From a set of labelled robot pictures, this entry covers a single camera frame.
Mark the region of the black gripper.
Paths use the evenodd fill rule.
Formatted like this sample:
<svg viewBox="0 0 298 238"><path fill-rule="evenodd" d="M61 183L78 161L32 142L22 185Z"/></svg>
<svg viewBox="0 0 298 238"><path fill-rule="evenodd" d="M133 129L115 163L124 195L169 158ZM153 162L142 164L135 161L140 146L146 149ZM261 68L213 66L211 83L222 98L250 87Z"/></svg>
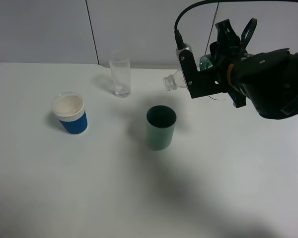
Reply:
<svg viewBox="0 0 298 238"><path fill-rule="evenodd" d="M213 66L220 68L221 83L226 87L226 93L233 100L234 107L244 107L246 94L240 85L234 85L233 70L241 63L245 49L242 48L240 38L233 30L229 19L216 23L216 29L217 41L210 45L210 60Z"/></svg>

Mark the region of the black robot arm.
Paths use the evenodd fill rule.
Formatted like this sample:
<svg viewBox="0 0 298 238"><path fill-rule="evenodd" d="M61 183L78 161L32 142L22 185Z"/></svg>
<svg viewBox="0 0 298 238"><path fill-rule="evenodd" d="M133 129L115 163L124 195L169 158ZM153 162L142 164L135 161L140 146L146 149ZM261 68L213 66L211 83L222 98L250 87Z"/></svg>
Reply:
<svg viewBox="0 0 298 238"><path fill-rule="evenodd" d="M210 46L219 85L236 108L249 99L266 119L286 119L298 114L298 53L288 48L249 54L246 50L257 19L252 18L239 37L230 21L216 24L217 40Z"/></svg>

